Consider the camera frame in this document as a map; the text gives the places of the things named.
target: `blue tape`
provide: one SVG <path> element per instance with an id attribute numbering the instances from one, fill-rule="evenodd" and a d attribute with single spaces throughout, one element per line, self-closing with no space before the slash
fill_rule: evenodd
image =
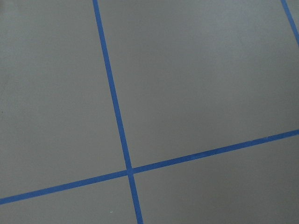
<path id="1" fill-rule="evenodd" d="M 17 202 L 20 200 L 25 200 L 25 199 L 29 199 L 29 198 L 33 198 L 33 197 L 42 196 L 42 195 L 48 195 L 48 194 L 52 194 L 52 193 L 63 191 L 63 190 L 69 190 L 72 188 L 78 188 L 78 187 L 82 187 L 82 186 L 93 184 L 93 183 L 99 183 L 102 181 L 112 180 L 112 179 L 119 178 L 119 177 L 126 176 L 126 175 L 127 175 L 127 171 L 123 170 L 123 171 L 119 171 L 119 172 L 115 172 L 115 173 L 111 173 L 111 174 L 92 177 L 92 178 L 81 180 L 81 181 L 58 185 L 55 187 L 45 188 L 42 190 L 31 191 L 31 192 L 20 194 L 20 195 L 2 198 L 2 199 L 0 199 L 0 204 L 7 204 L 7 203 Z"/>
<path id="2" fill-rule="evenodd" d="M 0 204 L 17 202 L 17 201 L 29 199 L 32 197 L 38 197 L 38 196 L 47 195 L 47 194 L 51 194 L 51 193 L 55 193 L 55 192 L 59 192 L 59 191 L 63 191 L 63 190 L 82 187 L 82 186 L 85 186 L 88 184 L 107 181 L 107 180 L 111 180 L 111 179 L 115 179 L 115 178 L 119 178 L 119 177 L 128 175 L 132 197 L 135 198 L 135 200 L 133 200 L 134 206 L 137 209 L 140 209 L 133 173 L 134 174 L 141 173 L 141 172 L 145 172 L 145 171 L 152 170 L 152 169 L 158 169 L 158 168 L 175 165 L 175 164 L 182 163 L 182 162 L 187 162 L 187 161 L 191 161 L 191 160 L 208 157 L 211 155 L 221 154 L 221 153 L 230 152 L 230 151 L 234 151 L 237 149 L 242 149 L 242 148 L 246 148 L 246 147 L 250 147 L 250 146 L 260 145 L 263 143 L 276 141 L 276 140 L 280 140 L 280 139 L 285 139 L 285 138 L 289 138 L 289 137 L 296 136 L 296 135 L 299 135 L 299 129 L 290 131 L 290 132 L 272 135 L 272 136 L 269 136 L 266 138 L 256 139 L 256 140 L 252 140 L 252 141 L 246 141 L 246 142 L 231 145 L 231 146 L 217 148 L 217 149 L 209 150 L 209 151 L 202 152 L 202 153 L 196 153 L 196 154 L 192 154 L 192 155 L 179 157 L 176 159 L 171 159 L 171 160 L 157 162 L 157 163 L 153 163 L 153 164 L 149 164 L 149 165 L 145 165 L 145 166 L 141 166 L 141 167 L 136 167 L 134 169 L 131 169 L 130 171 L 123 170 L 123 171 L 119 171 L 119 172 L 115 172 L 115 173 L 111 173 L 111 174 L 107 174 L 107 175 L 102 175 L 102 176 L 97 176 L 97 177 L 93 177 L 93 178 L 89 178 L 89 179 L 85 179 L 85 180 L 81 180 L 81 181 L 76 181 L 76 182 L 72 182 L 72 183 L 67 183 L 67 184 L 63 184 L 63 185 L 59 185 L 59 186 L 55 186 L 55 187 L 51 187 L 51 188 L 36 190 L 36 191 L 32 191 L 32 192 L 28 192 L 28 193 L 24 193 L 24 194 L 20 194 L 20 195 L 15 195 L 15 196 L 11 196 L 11 197 L 5 197 L 5 198 L 0 199 Z M 141 211 L 137 210 L 137 213 L 136 213 L 137 220 L 141 220 L 139 222 L 142 223 L 142 216 L 139 216 L 139 214 L 141 215 Z"/>
<path id="3" fill-rule="evenodd" d="M 293 30 L 293 33 L 295 35 L 295 38 L 296 38 L 296 41 L 297 41 L 297 44 L 299 46 L 299 33 L 298 33 L 298 30 L 296 28 L 296 24 L 294 22 L 294 19 L 292 17 L 292 14 L 290 12 L 290 9 L 288 7 L 288 4 L 286 3 L 286 0 L 281 0 L 281 4 L 282 6 L 284 7 L 284 10 L 285 10 L 285 14 L 286 16 L 288 17 L 288 20 L 289 20 L 289 23 L 291 25 L 291 28 Z"/>
<path id="4" fill-rule="evenodd" d="M 94 8 L 94 14 L 95 14 L 95 18 L 96 18 L 96 22 L 97 22 L 97 26 L 98 26 L 100 42 L 101 42 L 101 46 L 102 46 L 102 52 L 103 52 L 103 57 L 104 57 L 104 62 L 105 62 L 105 67 L 106 67 L 114 112 L 115 112 L 115 116 L 116 116 L 118 132 L 120 134 L 123 156 L 124 156 L 125 163 L 126 163 L 128 179 L 129 179 L 129 184 L 130 184 L 130 189 L 131 189 L 131 194 L 132 194 L 132 199 L 133 199 L 133 204 L 134 204 L 134 209 L 135 209 L 135 214 L 136 214 L 136 219 L 137 219 L 138 224 L 143 224 L 141 208 L 140 208 L 140 204 L 139 204 L 139 199 L 138 199 L 138 194 L 137 194 L 137 189 L 136 189 L 136 184 L 135 184 L 135 179 L 134 179 L 134 174 L 132 172 L 131 159 L 130 159 L 126 135 L 125 135 L 125 131 L 123 128 L 122 119 L 121 119 L 121 111 L 120 111 L 120 107 L 118 104 L 116 89 L 115 89 L 115 85 L 114 85 L 114 80 L 113 80 L 113 75 L 112 75 L 112 70 L 111 70 L 111 65 L 110 65 L 110 60 L 109 60 L 109 55 L 108 55 L 108 50 L 107 50 L 107 45 L 106 45 L 106 40 L 105 40 L 105 35 L 104 35 L 104 29 L 103 29 L 103 25 L 102 25 L 102 19 L 100 16 L 99 4 L 98 4 L 97 0 L 93 0 L 93 8 Z"/>
<path id="5" fill-rule="evenodd" d="M 252 140 L 252 141 L 246 141 L 246 142 L 231 145 L 231 146 L 221 147 L 221 148 L 205 151 L 202 153 L 196 153 L 196 154 L 192 154 L 192 155 L 179 157 L 176 159 L 171 159 L 171 160 L 156 162 L 156 163 L 141 166 L 141 167 L 136 167 L 133 169 L 133 172 L 134 172 L 134 174 L 137 174 L 137 173 L 152 170 L 152 169 L 158 169 L 158 168 L 167 167 L 167 166 L 171 166 L 171 165 L 182 163 L 182 162 L 197 160 L 197 159 L 208 157 L 211 155 L 217 155 L 217 154 L 234 151 L 234 150 L 241 149 L 241 148 L 246 148 L 246 147 L 250 147 L 250 146 L 263 144 L 266 142 L 276 141 L 279 139 L 285 139 L 285 138 L 289 138 L 289 137 L 292 137 L 292 136 L 295 136 L 298 134 L 299 134 L 299 129 L 295 130 L 295 131 L 272 135 L 272 136 L 269 136 L 266 138 L 261 138 L 261 139 L 256 139 L 256 140 Z"/>

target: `gray floor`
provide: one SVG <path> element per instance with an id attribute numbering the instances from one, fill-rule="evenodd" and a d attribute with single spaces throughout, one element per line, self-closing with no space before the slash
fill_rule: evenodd
<path id="1" fill-rule="evenodd" d="M 279 0 L 99 6 L 133 167 L 299 129 L 299 48 Z M 296 224 L 298 148 L 135 174 L 144 223 Z M 125 169 L 92 0 L 0 0 L 0 198 Z M 0 223 L 137 222 L 122 177 L 0 205 Z"/>

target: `blue painter's tape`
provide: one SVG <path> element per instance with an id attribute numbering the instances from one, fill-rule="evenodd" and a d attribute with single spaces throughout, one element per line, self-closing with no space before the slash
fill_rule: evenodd
<path id="1" fill-rule="evenodd" d="M 133 198 L 133 204 L 134 204 L 134 208 L 135 208 L 137 223 L 143 224 L 143 218 L 142 218 L 142 213 L 141 213 L 141 208 L 140 208 L 140 204 L 139 204 L 138 193 L 137 193 L 137 188 L 136 188 L 133 172 L 131 172 L 131 174 L 128 175 L 128 178 L 129 178 L 129 184 L 130 184 L 131 194 L 132 194 L 132 198 Z"/>
<path id="2" fill-rule="evenodd" d="M 48 195 L 48 194 L 52 194 L 52 193 L 63 191 L 63 190 L 69 190 L 72 188 L 78 188 L 78 187 L 82 187 L 82 186 L 93 184 L 93 183 L 99 183 L 102 181 L 119 178 L 119 177 L 126 176 L 126 175 L 127 175 L 127 171 L 123 170 L 123 171 L 119 171 L 119 172 L 115 172 L 115 173 L 111 173 L 111 174 L 92 177 L 92 178 L 81 180 L 81 181 L 58 185 L 55 187 L 31 191 L 31 192 L 20 194 L 20 195 L 1 198 L 0 204 L 7 204 L 7 203 L 17 202 L 20 200 L 25 200 L 25 199 L 29 199 L 29 198 L 33 198 L 33 197 L 42 196 L 42 195 Z"/>
<path id="3" fill-rule="evenodd" d="M 297 30 L 297 27 L 296 27 L 296 24 L 294 22 L 294 19 L 292 17 L 292 14 L 290 12 L 290 9 L 288 7 L 288 4 L 286 3 L 286 0 L 281 0 L 281 3 L 282 3 L 282 6 L 284 7 L 284 10 L 285 10 L 285 14 L 286 16 L 288 17 L 288 20 L 289 20 L 289 23 L 291 25 L 291 28 L 293 30 L 293 33 L 295 35 L 295 38 L 296 38 L 296 41 L 297 41 L 297 44 L 299 46 L 299 33 L 298 33 L 298 30 Z"/>
<path id="4" fill-rule="evenodd" d="M 97 22 L 97 26 L 98 26 L 100 42 L 101 42 L 106 72 L 107 72 L 108 83 L 109 83 L 109 87 L 110 87 L 110 93 L 111 93 L 114 113 L 116 116 L 116 123 L 117 123 L 118 132 L 119 132 L 120 139 L 121 139 L 123 155 L 124 155 L 126 167 L 127 167 L 127 169 L 130 169 L 130 168 L 132 168 L 132 165 L 131 165 L 130 155 L 129 155 L 129 151 L 128 151 L 125 130 L 123 128 L 123 123 L 122 123 L 122 119 L 121 119 L 121 110 L 120 110 L 117 95 L 116 95 L 116 89 L 115 89 L 115 85 L 114 85 L 114 79 L 113 79 L 113 75 L 112 75 L 106 40 L 105 40 L 105 36 L 104 36 L 104 29 L 103 29 L 103 25 L 102 25 L 100 9 L 99 9 L 97 0 L 93 0 L 93 8 L 94 8 L 94 14 L 95 14 L 95 18 L 96 18 L 96 22 Z"/>
<path id="5" fill-rule="evenodd" d="M 112 75 L 112 70 L 111 70 L 111 65 L 110 65 L 110 60 L 109 60 L 109 55 L 108 55 L 108 50 L 107 50 L 107 45 L 106 45 L 106 40 L 105 40 L 105 35 L 104 35 L 104 29 L 103 29 L 103 25 L 102 25 L 101 16 L 100 16 L 100 8 L 99 8 L 99 4 L 98 4 L 97 0 L 93 0 L 93 8 L 94 8 L 94 14 L 95 14 L 95 18 L 96 18 L 96 22 L 97 22 L 97 26 L 98 26 L 100 42 L 101 42 L 101 46 L 102 46 L 103 57 L 104 57 L 104 62 L 105 62 L 105 67 L 106 67 L 114 112 L 115 112 L 115 116 L 116 116 L 118 132 L 119 132 L 120 139 L 121 139 L 123 156 L 124 156 L 125 163 L 126 163 L 128 179 L 129 179 L 129 184 L 130 184 L 130 189 L 131 189 L 131 194 L 132 194 L 132 199 L 133 199 L 133 204 L 134 204 L 134 209 L 135 209 L 135 214 L 136 214 L 136 219 L 137 219 L 138 224 L 143 224 L 141 208 L 140 208 L 136 184 L 135 184 L 135 180 L 134 180 L 134 174 L 132 172 L 132 164 L 131 164 L 131 159 L 130 159 L 130 155 L 129 155 L 125 130 L 124 130 L 122 119 L 121 119 L 121 110 L 120 110 L 120 107 L 118 104 L 116 89 L 115 89 L 115 85 L 114 85 L 114 79 L 113 79 L 113 75 Z"/>
<path id="6" fill-rule="evenodd" d="M 133 172 L 134 172 L 134 174 L 137 174 L 137 173 L 152 170 L 152 169 L 158 169 L 158 168 L 167 167 L 167 166 L 171 166 L 171 165 L 182 163 L 182 162 L 197 160 L 197 159 L 208 157 L 211 155 L 217 155 L 217 154 L 234 151 L 234 150 L 241 149 L 241 148 L 246 148 L 246 147 L 250 147 L 250 146 L 263 144 L 266 142 L 276 141 L 279 139 L 285 139 L 285 138 L 292 137 L 295 135 L 299 135 L 299 130 L 276 134 L 276 135 L 272 135 L 272 136 L 262 138 L 262 139 L 255 139 L 252 141 L 246 141 L 243 143 L 226 146 L 226 147 L 221 147 L 221 148 L 205 151 L 202 153 L 196 153 L 196 154 L 192 154 L 192 155 L 179 157 L 176 159 L 171 159 L 171 160 L 156 162 L 156 163 L 141 166 L 141 167 L 136 167 L 133 169 Z"/>

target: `blue line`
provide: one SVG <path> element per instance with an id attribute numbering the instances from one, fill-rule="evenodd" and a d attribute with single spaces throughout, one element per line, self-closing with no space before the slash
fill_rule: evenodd
<path id="1" fill-rule="evenodd" d="M 132 194 L 132 199 L 133 199 L 133 204 L 134 204 L 134 209 L 135 209 L 135 214 L 136 214 L 136 219 L 137 219 L 138 224 L 143 224 L 141 208 L 140 208 L 136 184 L 135 184 L 135 180 L 134 180 L 134 174 L 132 171 L 131 159 L 130 159 L 130 155 L 129 155 L 125 130 L 123 128 L 123 123 L 122 123 L 122 119 L 121 119 L 121 111 L 120 111 L 120 107 L 119 107 L 118 100 L 117 100 L 117 94 L 116 94 L 116 89 L 115 89 L 115 85 L 114 85 L 114 80 L 113 80 L 113 75 L 112 75 L 112 70 L 111 70 L 111 65 L 110 65 L 110 60 L 109 60 L 109 55 L 108 55 L 108 50 L 107 50 L 107 45 L 106 45 L 106 40 L 105 40 L 105 35 L 104 35 L 104 29 L 103 29 L 103 25 L 102 25 L 101 16 L 100 16 L 99 4 L 98 4 L 97 0 L 93 0 L 93 8 L 94 8 L 94 14 L 95 14 L 95 18 L 96 18 L 96 22 L 97 22 L 97 26 L 98 26 L 100 42 L 101 42 L 101 46 L 102 46 L 103 57 L 104 57 L 104 62 L 105 62 L 105 67 L 106 67 L 114 112 L 115 112 L 115 116 L 116 116 L 118 132 L 120 134 L 123 156 L 124 156 L 125 163 L 126 163 L 128 179 L 129 179 L 129 184 L 130 184 L 130 189 L 131 189 L 131 194 Z"/>
<path id="2" fill-rule="evenodd" d="M 7 203 L 17 202 L 20 200 L 25 200 L 25 199 L 29 199 L 29 198 L 33 198 L 33 197 L 42 196 L 42 195 L 48 195 L 48 194 L 52 194 L 52 193 L 63 191 L 63 190 L 78 188 L 78 187 L 82 187 L 82 186 L 93 184 L 93 183 L 99 183 L 102 181 L 112 180 L 112 179 L 126 176 L 126 175 L 127 175 L 126 170 L 123 170 L 123 171 L 119 171 L 119 172 L 115 172 L 115 173 L 111 173 L 111 174 L 92 177 L 92 178 L 81 180 L 81 181 L 58 185 L 55 187 L 31 191 L 31 192 L 20 194 L 20 195 L 1 198 L 0 204 L 7 204 Z"/>
<path id="3" fill-rule="evenodd" d="M 156 163 L 141 166 L 141 167 L 136 167 L 133 169 L 133 172 L 134 172 L 134 174 L 137 174 L 137 173 L 152 170 L 152 169 L 158 169 L 158 168 L 167 167 L 167 166 L 171 166 L 171 165 L 182 163 L 182 162 L 197 160 L 197 159 L 208 157 L 211 155 L 217 155 L 217 154 L 234 151 L 234 150 L 241 149 L 241 148 L 246 148 L 246 147 L 250 147 L 250 146 L 263 144 L 266 142 L 276 141 L 279 139 L 285 139 L 285 138 L 289 138 L 289 137 L 292 137 L 292 136 L 295 136 L 298 134 L 299 134 L 299 129 L 295 130 L 295 131 L 272 135 L 272 136 L 269 136 L 266 138 L 261 138 L 261 139 L 256 139 L 256 140 L 252 140 L 252 141 L 246 141 L 246 142 L 231 145 L 231 146 L 221 147 L 221 148 L 205 151 L 202 153 L 196 153 L 196 154 L 192 154 L 192 155 L 179 157 L 176 159 L 171 159 L 171 160 L 156 162 Z"/>
<path id="4" fill-rule="evenodd" d="M 1 198 L 0 204 L 17 202 L 20 200 L 25 200 L 25 199 L 29 199 L 29 198 L 33 198 L 33 197 L 47 195 L 47 194 L 51 194 L 51 193 L 55 193 L 55 192 L 59 192 L 59 191 L 63 191 L 63 190 L 82 187 L 82 186 L 93 184 L 93 183 L 112 180 L 112 179 L 119 178 L 122 176 L 127 176 L 127 175 L 129 177 L 131 192 L 132 192 L 132 194 L 135 195 L 134 197 L 138 198 L 135 180 L 134 180 L 134 178 L 132 178 L 133 177 L 132 173 L 134 173 L 134 174 L 141 173 L 141 172 L 145 172 L 145 171 L 152 170 L 152 169 L 162 168 L 162 167 L 175 165 L 175 164 L 182 163 L 182 162 L 187 162 L 187 161 L 191 161 L 191 160 L 208 157 L 211 155 L 221 154 L 221 153 L 230 152 L 230 151 L 234 151 L 237 149 L 242 149 L 242 148 L 246 148 L 246 147 L 250 147 L 250 146 L 260 145 L 260 144 L 271 142 L 271 141 L 285 139 L 285 138 L 289 138 L 289 137 L 292 137 L 295 135 L 299 135 L 299 129 L 290 131 L 290 132 L 277 134 L 277 135 L 272 135 L 272 136 L 269 136 L 266 138 L 256 139 L 256 140 L 252 140 L 252 141 L 246 141 L 246 142 L 231 145 L 231 146 L 217 148 L 217 149 L 209 150 L 209 151 L 202 152 L 202 153 L 196 153 L 196 154 L 192 154 L 192 155 L 179 157 L 176 159 L 171 159 L 171 160 L 157 162 L 157 163 L 153 163 L 153 164 L 149 164 L 149 165 L 145 165 L 145 166 L 141 166 L 141 167 L 136 167 L 134 169 L 131 169 L 130 174 L 128 174 L 128 171 L 123 170 L 123 171 L 106 174 L 106 175 L 102 175 L 102 176 L 97 176 L 97 177 L 93 177 L 93 178 L 89 178 L 89 179 L 85 179 L 85 180 L 81 180 L 81 181 L 58 185 L 55 187 L 50 187 L 50 188 L 46 188 L 46 189 L 42 189 L 42 190 L 36 190 L 36 191 L 32 191 L 32 192 L 28 192 L 28 193 L 24 193 L 24 194 L 20 194 L 20 195 Z M 136 206 L 137 206 L 137 208 L 139 207 L 139 209 L 140 209 L 140 206 L 138 206 L 139 201 L 137 200 L 137 201 L 133 201 L 133 202 L 134 202 L 134 206 L 135 206 L 135 203 L 138 203 Z"/>
<path id="5" fill-rule="evenodd" d="M 295 35 L 295 38 L 296 38 L 296 41 L 297 41 L 297 44 L 299 46 L 299 33 L 298 33 L 298 30 L 296 28 L 296 24 L 294 22 L 294 19 L 292 17 L 292 14 L 290 12 L 290 9 L 288 7 L 288 4 L 286 3 L 286 0 L 281 0 L 281 4 L 282 6 L 284 7 L 284 10 L 285 10 L 285 14 L 286 16 L 288 17 L 288 20 L 290 22 L 290 25 L 291 25 L 291 28 L 293 30 L 293 33 Z"/>

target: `floor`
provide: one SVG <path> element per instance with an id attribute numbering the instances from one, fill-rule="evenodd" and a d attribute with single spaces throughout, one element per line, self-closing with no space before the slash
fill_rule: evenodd
<path id="1" fill-rule="evenodd" d="M 0 0 L 0 223 L 297 224 L 298 0 Z"/>

